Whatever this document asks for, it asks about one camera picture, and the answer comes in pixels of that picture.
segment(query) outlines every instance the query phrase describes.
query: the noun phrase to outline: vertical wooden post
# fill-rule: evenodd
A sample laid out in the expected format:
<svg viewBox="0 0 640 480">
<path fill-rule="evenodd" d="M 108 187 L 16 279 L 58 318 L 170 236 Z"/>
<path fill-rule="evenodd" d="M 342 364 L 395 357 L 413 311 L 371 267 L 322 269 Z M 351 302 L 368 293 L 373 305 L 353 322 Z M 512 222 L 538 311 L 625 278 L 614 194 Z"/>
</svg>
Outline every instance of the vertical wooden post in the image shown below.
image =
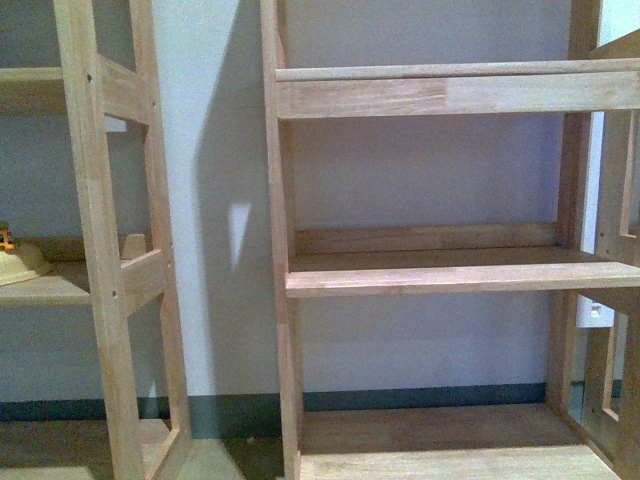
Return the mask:
<svg viewBox="0 0 640 480">
<path fill-rule="evenodd" d="M 609 408 L 611 401 L 615 330 L 594 328 L 589 331 L 588 339 L 582 426 L 613 458 L 617 448 L 618 422 L 605 409 Z"/>
<path fill-rule="evenodd" d="M 142 480 L 93 8 L 91 0 L 55 0 L 54 5 L 114 474 L 116 480 Z"/>
<path fill-rule="evenodd" d="M 602 0 L 573 0 L 569 35 L 569 60 L 587 58 L 597 47 Z M 584 194 L 589 166 L 591 114 L 570 113 L 564 117 L 558 231 L 565 248 L 580 250 L 584 220 Z M 569 406 L 572 356 L 578 296 L 574 292 L 554 294 L 554 312 L 549 329 L 546 403 L 554 411 Z"/>
<path fill-rule="evenodd" d="M 282 125 L 276 114 L 275 75 L 276 69 L 285 65 L 285 47 L 278 31 L 277 0 L 261 0 L 260 6 L 284 468 L 287 480 L 297 480 L 303 415 L 301 345 L 295 317 L 297 308 L 293 301 L 287 300 L 285 291 L 289 259 L 295 255 L 294 192 L 291 163 L 284 165 L 287 161 L 283 158 L 286 141 L 281 142 L 282 135 L 290 134 L 289 127 Z"/>
<path fill-rule="evenodd" d="M 629 315 L 614 469 L 622 480 L 640 478 L 640 314 Z"/>
<path fill-rule="evenodd" d="M 130 6 L 136 70 L 146 82 L 147 101 L 150 103 L 152 112 L 151 122 L 145 134 L 144 156 L 153 248 L 162 250 L 167 265 L 167 288 L 161 296 L 160 324 L 164 345 L 171 427 L 173 430 L 180 430 L 180 435 L 184 437 L 181 448 L 186 452 L 191 441 L 191 423 L 176 289 L 169 211 L 169 182 L 165 161 L 151 1 L 130 0 Z"/>
</svg>

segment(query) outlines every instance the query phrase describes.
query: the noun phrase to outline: wooden bookshelf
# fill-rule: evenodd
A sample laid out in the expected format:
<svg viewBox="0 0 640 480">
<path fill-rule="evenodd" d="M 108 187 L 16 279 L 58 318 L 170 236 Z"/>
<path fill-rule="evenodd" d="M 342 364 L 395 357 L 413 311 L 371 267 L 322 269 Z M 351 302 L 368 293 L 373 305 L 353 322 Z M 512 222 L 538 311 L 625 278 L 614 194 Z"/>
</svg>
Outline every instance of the wooden bookshelf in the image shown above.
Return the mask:
<svg viewBox="0 0 640 480">
<path fill-rule="evenodd" d="M 335 7 L 349 8 L 348 2 Z M 563 61 L 290 68 L 286 2 L 261 0 L 287 480 L 638 479 L 640 249 L 625 225 L 638 128 L 631 111 L 640 108 L 640 34 L 596 48 L 601 7 L 600 0 L 572 1 Z M 594 111 L 606 111 L 607 120 L 598 242 L 591 255 L 581 251 L 581 240 Z M 292 122 L 547 112 L 565 113 L 555 221 L 324 230 L 296 225 L 300 186 L 294 186 Z M 546 405 L 305 412 L 300 299 L 537 290 L 557 292 Z M 634 325 L 624 369 L 623 392 L 630 393 L 615 424 L 602 401 L 613 368 L 609 332 L 590 339 L 597 358 L 587 383 L 596 386 L 591 398 L 599 399 L 583 412 L 590 423 L 578 425 L 567 413 L 578 292 L 626 313 Z"/>
</svg>

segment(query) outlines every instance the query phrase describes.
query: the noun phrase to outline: wood grain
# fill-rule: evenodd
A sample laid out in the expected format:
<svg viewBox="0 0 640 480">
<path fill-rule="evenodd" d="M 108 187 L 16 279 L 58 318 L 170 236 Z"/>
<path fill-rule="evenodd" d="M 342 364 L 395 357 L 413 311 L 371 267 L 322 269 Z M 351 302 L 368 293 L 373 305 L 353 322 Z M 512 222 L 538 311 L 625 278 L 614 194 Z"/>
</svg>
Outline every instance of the wood grain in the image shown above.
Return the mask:
<svg viewBox="0 0 640 480">
<path fill-rule="evenodd" d="M 160 250 L 122 262 L 123 314 L 129 317 L 167 287 L 167 262 Z"/>
<path fill-rule="evenodd" d="M 54 1 L 93 320 L 116 480 L 144 466 L 91 0 Z"/>
<path fill-rule="evenodd" d="M 561 248 L 430 250 L 298 257 L 292 298 L 640 286 L 640 268 Z"/>
<path fill-rule="evenodd" d="M 100 70 L 104 113 L 148 125 L 151 121 L 151 105 L 144 79 L 103 56 L 100 56 Z"/>
<path fill-rule="evenodd" d="M 0 115 L 55 115 L 67 110 L 62 69 L 0 69 Z"/>
<path fill-rule="evenodd" d="M 572 0 L 568 58 L 581 61 L 598 44 L 602 0 Z M 558 232 L 562 246 L 580 250 L 585 215 L 585 190 L 589 166 L 591 115 L 569 113 L 564 116 Z M 570 405 L 571 374 L 576 339 L 578 296 L 557 292 L 549 327 L 546 372 L 546 403 L 557 414 Z"/>
<path fill-rule="evenodd" d="M 278 335 L 278 371 L 284 470 L 287 480 L 298 480 L 300 472 L 299 433 L 302 430 L 301 367 L 298 318 L 293 302 L 286 296 L 289 259 L 295 252 L 292 164 L 287 162 L 287 127 L 278 121 L 276 69 L 286 64 L 286 45 L 280 33 L 281 15 L 277 0 L 261 0 L 262 54 L 264 72 L 265 118 L 269 171 L 271 244 Z"/>
<path fill-rule="evenodd" d="M 617 480 L 542 405 L 307 413 L 303 480 Z"/>
<path fill-rule="evenodd" d="M 318 229 L 296 232 L 296 251 L 310 253 L 389 252 L 558 245 L 556 224 L 503 223 Z"/>
<path fill-rule="evenodd" d="M 143 280 L 150 294 L 163 289 L 160 298 L 160 329 L 164 354 L 171 433 L 163 446 L 162 460 L 157 468 L 146 471 L 146 480 L 169 480 L 178 475 L 180 466 L 187 458 L 192 444 L 189 399 L 184 364 L 184 351 L 176 286 L 173 236 L 171 231 L 171 211 L 169 205 L 169 180 L 165 158 L 164 131 L 162 125 L 162 105 L 158 83 L 158 63 L 156 59 L 155 33 L 151 0 L 130 0 L 133 50 L 136 74 L 146 84 L 140 92 L 141 101 L 149 109 L 149 125 L 144 136 L 144 162 L 149 194 L 151 215 L 151 238 L 153 249 L 162 252 L 163 261 L 157 261 L 158 276 L 164 282 L 153 283 Z"/>
<path fill-rule="evenodd" d="M 44 277 L 0 287 L 0 306 L 91 305 L 84 263 L 57 263 Z"/>
<path fill-rule="evenodd" d="M 640 108 L 638 72 L 277 84 L 281 119 Z"/>
<path fill-rule="evenodd" d="M 498 75 L 552 75 L 568 73 L 633 72 L 638 59 L 561 60 L 549 62 L 383 65 L 367 67 L 279 68 L 278 82 L 314 80 L 382 80 L 401 78 L 482 77 Z"/>
</svg>

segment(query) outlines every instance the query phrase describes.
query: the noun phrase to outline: light patch on wall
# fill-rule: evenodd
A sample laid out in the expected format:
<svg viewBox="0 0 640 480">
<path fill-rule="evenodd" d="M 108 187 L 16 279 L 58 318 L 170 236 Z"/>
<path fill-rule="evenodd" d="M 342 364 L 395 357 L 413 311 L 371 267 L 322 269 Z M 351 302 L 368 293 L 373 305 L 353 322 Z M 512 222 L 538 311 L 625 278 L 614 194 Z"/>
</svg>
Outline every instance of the light patch on wall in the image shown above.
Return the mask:
<svg viewBox="0 0 640 480">
<path fill-rule="evenodd" d="M 250 213 L 250 203 L 232 203 L 229 207 L 229 247 L 231 248 L 231 270 L 234 272 L 240 263 Z"/>
<path fill-rule="evenodd" d="M 127 131 L 127 122 L 119 118 L 104 117 L 104 125 L 107 133 L 125 133 Z"/>
</svg>

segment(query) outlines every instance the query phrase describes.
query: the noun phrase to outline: electrical outlet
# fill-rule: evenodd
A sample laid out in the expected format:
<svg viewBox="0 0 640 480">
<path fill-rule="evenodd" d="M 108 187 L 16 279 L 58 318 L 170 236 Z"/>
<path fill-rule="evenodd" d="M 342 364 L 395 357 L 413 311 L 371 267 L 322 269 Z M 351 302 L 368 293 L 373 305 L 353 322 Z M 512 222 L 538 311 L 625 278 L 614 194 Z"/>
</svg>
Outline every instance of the electrical outlet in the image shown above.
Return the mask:
<svg viewBox="0 0 640 480">
<path fill-rule="evenodd" d="M 590 298 L 578 297 L 578 328 L 613 327 L 615 310 Z"/>
</svg>

